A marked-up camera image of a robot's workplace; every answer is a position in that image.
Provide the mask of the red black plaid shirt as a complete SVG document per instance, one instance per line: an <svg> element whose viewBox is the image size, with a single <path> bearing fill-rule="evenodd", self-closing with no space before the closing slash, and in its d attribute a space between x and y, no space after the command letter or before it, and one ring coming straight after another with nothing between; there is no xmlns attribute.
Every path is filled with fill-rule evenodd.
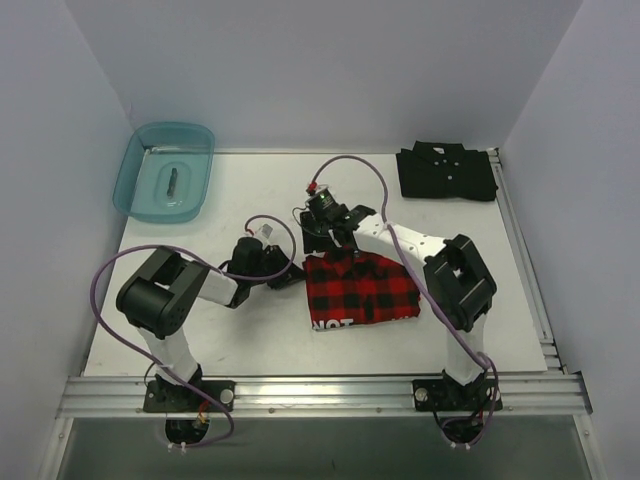
<svg viewBox="0 0 640 480"><path fill-rule="evenodd" d="M303 262L316 331L417 318L420 292L406 268L377 254L340 249Z"/></svg>

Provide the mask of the black button shirt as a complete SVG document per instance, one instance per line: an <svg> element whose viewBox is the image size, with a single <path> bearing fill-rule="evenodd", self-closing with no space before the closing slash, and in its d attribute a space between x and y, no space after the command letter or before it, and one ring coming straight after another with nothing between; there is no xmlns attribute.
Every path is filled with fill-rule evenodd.
<svg viewBox="0 0 640 480"><path fill-rule="evenodd" d="M404 198L492 202L497 197L488 153L463 144L416 141L396 154L396 165Z"/></svg>

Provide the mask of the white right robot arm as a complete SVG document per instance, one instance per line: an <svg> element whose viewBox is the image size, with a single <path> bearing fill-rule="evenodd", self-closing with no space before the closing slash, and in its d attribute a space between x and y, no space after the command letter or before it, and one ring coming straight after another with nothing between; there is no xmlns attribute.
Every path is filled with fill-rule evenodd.
<svg viewBox="0 0 640 480"><path fill-rule="evenodd" d="M445 400L470 406L479 397L476 379L490 367L483 328L497 291L474 243L395 225L364 205L348 208L326 188L308 194L300 226L313 328L414 318L428 303L449 331Z"/></svg>

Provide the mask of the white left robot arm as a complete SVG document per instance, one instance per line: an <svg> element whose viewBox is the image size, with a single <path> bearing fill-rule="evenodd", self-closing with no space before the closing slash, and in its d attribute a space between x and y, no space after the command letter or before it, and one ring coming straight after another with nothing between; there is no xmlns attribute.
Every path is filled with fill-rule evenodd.
<svg viewBox="0 0 640 480"><path fill-rule="evenodd" d="M235 309L255 286L282 290L304 278L303 270L279 246L254 237L238 240L219 269L158 246L121 287L116 308L156 359L156 379L167 388L167 400L180 411L190 411L202 399L202 369L184 332L195 301Z"/></svg>

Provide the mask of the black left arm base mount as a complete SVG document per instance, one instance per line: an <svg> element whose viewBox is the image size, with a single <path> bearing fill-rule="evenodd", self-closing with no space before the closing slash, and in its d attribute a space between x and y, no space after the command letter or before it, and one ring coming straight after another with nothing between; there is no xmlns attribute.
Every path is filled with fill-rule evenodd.
<svg viewBox="0 0 640 480"><path fill-rule="evenodd" d="M201 380L196 385L224 406L229 412L234 408L236 383L230 380ZM207 412L219 411L209 400L183 385L174 385L164 379L149 382L142 410L145 413L195 413L207 402Z"/></svg>

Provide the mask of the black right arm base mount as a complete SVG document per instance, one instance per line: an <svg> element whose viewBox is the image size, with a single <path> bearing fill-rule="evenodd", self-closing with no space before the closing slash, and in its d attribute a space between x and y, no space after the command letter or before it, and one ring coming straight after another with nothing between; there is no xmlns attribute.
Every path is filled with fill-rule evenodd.
<svg viewBox="0 0 640 480"><path fill-rule="evenodd" d="M487 413L496 386L496 380L486 375L481 375L464 386L446 374L433 378L414 379L412 381L414 408L418 412Z"/></svg>

